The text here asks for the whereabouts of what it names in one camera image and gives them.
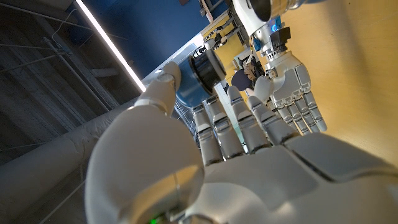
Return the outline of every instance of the duct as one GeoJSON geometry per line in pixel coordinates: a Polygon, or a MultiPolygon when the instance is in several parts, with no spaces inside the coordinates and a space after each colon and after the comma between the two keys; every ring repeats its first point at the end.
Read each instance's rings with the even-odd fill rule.
{"type": "Polygon", "coordinates": [[[98,138],[131,100],[0,167],[0,222],[29,208],[90,154],[98,138]]]}
{"type": "MultiPolygon", "coordinates": [[[[72,1],[70,2],[66,2],[68,5],[62,9],[60,9],[59,7],[52,7],[50,6],[50,4],[41,4],[41,3],[37,3],[35,1],[26,1],[26,0],[2,0],[1,1],[4,4],[8,4],[10,6],[14,6],[14,7],[18,7],[21,9],[25,9],[28,11],[34,11],[36,13],[39,14],[44,14],[46,16],[50,16],[50,17],[54,17],[56,19],[59,19],[61,21],[65,20],[65,18],[68,16],[68,12],[64,12],[65,10],[67,10],[67,7],[72,3],[72,1]]],[[[67,22],[72,22],[72,23],[77,23],[77,19],[75,18],[75,16],[71,15],[68,18],[67,22]]]]}

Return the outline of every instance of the wooden panel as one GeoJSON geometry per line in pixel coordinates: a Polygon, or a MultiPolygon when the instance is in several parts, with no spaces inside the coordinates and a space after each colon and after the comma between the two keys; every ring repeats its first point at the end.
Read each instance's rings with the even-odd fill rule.
{"type": "Polygon", "coordinates": [[[282,16],[327,134],[398,166],[398,1],[334,0],[282,16]]]}

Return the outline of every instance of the wire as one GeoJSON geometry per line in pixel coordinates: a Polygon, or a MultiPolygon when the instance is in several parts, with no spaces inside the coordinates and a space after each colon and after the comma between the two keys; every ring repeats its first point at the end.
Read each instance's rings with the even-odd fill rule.
{"type": "Polygon", "coordinates": [[[18,148],[28,147],[28,146],[37,146],[37,145],[41,145],[41,144],[45,144],[45,143],[47,143],[47,142],[28,144],[28,145],[24,145],[24,146],[9,147],[7,149],[0,149],[0,152],[6,152],[6,151],[11,150],[11,149],[18,149],[18,148]]]}
{"type": "MultiPolygon", "coordinates": [[[[63,22],[61,22],[61,25],[60,25],[60,27],[58,27],[57,31],[55,31],[55,32],[51,35],[52,40],[54,40],[54,35],[61,29],[62,24],[64,24],[64,23],[69,19],[70,15],[71,15],[74,11],[76,11],[76,10],[77,10],[77,9],[74,9],[74,10],[72,10],[71,12],[69,12],[68,17],[67,17],[63,22]]],[[[61,45],[60,45],[56,40],[54,40],[54,42],[58,44],[58,47],[61,47],[61,45]]]]}

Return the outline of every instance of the humanoid robot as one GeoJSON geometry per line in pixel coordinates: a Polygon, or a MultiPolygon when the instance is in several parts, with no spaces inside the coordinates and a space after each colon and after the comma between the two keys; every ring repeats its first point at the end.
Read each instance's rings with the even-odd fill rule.
{"type": "MultiPolygon", "coordinates": [[[[302,3],[241,1],[252,17],[265,21],[302,3]],[[257,17],[258,4],[271,16],[257,17]]],[[[264,43],[265,53],[268,46],[274,49],[272,41],[256,38],[264,43]]],[[[300,108],[302,100],[310,121],[326,129],[313,107],[309,80],[301,76],[303,65],[291,53],[274,53],[269,64],[277,76],[268,74],[273,102],[294,117],[292,105],[300,108]],[[296,91],[300,98],[294,97],[296,91]]],[[[394,166],[317,133],[305,117],[313,133],[306,134],[296,119],[301,135],[261,97],[250,96],[247,105],[231,86],[228,97],[245,151],[213,88],[224,76],[212,50],[180,65],[170,62],[135,105],[113,121],[89,163],[88,223],[396,223],[394,166]],[[193,110],[200,150],[186,126],[170,118],[176,97],[193,110]]]]}

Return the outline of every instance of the light strip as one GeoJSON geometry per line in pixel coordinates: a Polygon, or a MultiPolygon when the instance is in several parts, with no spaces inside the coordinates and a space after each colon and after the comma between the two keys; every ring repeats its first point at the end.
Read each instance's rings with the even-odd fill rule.
{"type": "Polygon", "coordinates": [[[116,48],[116,46],[112,43],[111,39],[106,35],[105,31],[102,29],[100,24],[97,22],[97,20],[94,18],[92,13],[88,10],[88,8],[84,5],[84,3],[81,0],[76,0],[77,4],[81,7],[81,10],[86,14],[87,18],[90,20],[90,22],[94,25],[95,29],[99,32],[101,37],[105,40],[105,42],[109,45],[109,48],[113,51],[113,53],[116,55],[116,57],[120,60],[124,68],[127,70],[129,75],[132,77],[134,82],[137,84],[137,86],[141,89],[142,92],[146,91],[146,87],[144,84],[142,84],[141,80],[138,78],[136,73],[131,69],[131,67],[127,64],[126,60],[123,58],[119,50],[116,48]]]}

